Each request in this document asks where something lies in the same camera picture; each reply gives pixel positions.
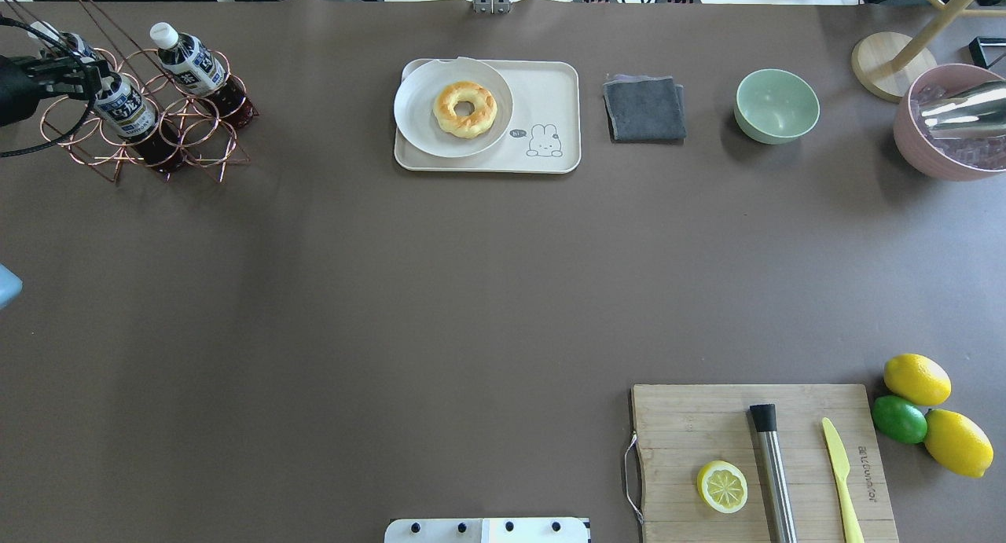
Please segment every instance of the yellow lemon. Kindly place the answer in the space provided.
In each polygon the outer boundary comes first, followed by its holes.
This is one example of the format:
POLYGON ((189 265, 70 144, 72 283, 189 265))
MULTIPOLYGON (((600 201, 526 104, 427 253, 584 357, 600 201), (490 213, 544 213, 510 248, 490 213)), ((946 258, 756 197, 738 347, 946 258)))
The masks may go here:
POLYGON ((739 469, 725 461, 713 461, 702 467, 695 486, 702 501, 717 512, 732 514, 747 503, 747 480, 739 469))
POLYGON ((934 406, 950 396, 950 377, 923 354, 898 354, 883 367, 883 383, 913 404, 934 406))
POLYGON ((992 465, 992 443, 985 431, 956 411, 934 409, 926 414, 926 448, 952 472, 980 479, 992 465))

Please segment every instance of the stainless steel muddler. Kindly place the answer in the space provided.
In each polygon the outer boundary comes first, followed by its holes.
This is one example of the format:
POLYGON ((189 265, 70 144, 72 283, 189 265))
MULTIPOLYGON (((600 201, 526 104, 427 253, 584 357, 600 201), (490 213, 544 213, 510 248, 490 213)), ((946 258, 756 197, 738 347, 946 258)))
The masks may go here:
POLYGON ((783 450, 776 429, 776 404, 752 404, 750 412, 762 445, 762 465, 769 476, 769 505, 776 524, 776 541, 797 543, 797 526, 793 522, 790 493, 783 472, 783 450))

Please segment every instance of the lemon half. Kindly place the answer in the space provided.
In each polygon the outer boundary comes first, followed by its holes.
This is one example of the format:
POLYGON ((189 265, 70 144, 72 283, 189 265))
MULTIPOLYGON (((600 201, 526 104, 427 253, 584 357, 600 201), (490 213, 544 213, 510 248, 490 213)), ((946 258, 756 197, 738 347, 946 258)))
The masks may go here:
POLYGON ((702 501, 717 512, 732 514, 747 503, 744 474, 725 461, 713 461, 702 467, 695 486, 702 501))

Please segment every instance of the black muddler cap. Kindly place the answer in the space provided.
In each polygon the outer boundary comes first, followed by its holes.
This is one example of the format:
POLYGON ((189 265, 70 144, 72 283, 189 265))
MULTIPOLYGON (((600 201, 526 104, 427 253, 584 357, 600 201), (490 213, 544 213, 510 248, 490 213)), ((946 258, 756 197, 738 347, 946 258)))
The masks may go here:
POLYGON ((754 430, 760 433, 775 431, 776 429, 776 404, 764 403, 752 404, 750 406, 751 418, 754 418, 754 430))

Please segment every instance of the bunny illustration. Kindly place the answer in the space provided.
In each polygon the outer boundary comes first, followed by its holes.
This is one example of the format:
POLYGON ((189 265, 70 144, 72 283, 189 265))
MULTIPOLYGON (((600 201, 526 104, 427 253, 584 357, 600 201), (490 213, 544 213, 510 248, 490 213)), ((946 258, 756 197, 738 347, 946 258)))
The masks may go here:
POLYGON ((531 128, 531 142, 528 143, 529 157, 560 157, 562 142, 553 124, 536 124, 531 128))

